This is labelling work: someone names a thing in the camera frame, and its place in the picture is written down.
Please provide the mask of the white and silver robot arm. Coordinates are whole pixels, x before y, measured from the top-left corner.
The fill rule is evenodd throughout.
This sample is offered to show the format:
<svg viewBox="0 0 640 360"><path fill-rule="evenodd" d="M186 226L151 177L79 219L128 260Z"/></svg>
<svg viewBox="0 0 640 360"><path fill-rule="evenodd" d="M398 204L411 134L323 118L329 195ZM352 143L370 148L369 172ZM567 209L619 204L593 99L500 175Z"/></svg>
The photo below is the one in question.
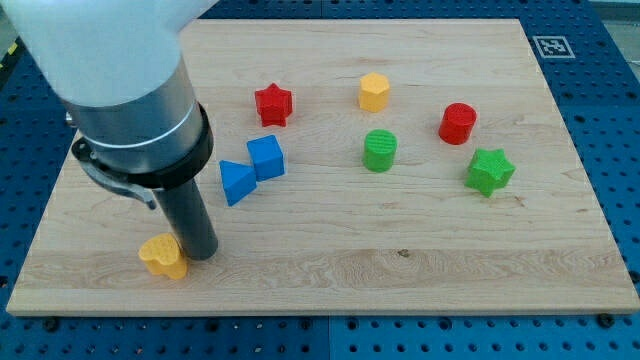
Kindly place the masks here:
<svg viewBox="0 0 640 360"><path fill-rule="evenodd" d="M83 170L155 206L155 176L208 134L179 34L217 0L2 0L1 6L82 134Z"/></svg>

